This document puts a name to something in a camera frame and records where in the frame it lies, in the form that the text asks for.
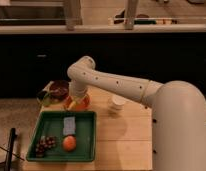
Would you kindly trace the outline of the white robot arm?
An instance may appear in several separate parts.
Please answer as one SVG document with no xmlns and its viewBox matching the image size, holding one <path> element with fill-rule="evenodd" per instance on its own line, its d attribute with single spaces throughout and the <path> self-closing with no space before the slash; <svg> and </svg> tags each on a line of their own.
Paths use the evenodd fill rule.
<svg viewBox="0 0 206 171">
<path fill-rule="evenodd" d="M 100 72 L 89 56 L 70 65 L 67 75 L 75 100 L 92 85 L 152 109 L 153 171 L 206 171 L 206 98 L 196 86 Z"/>
</svg>

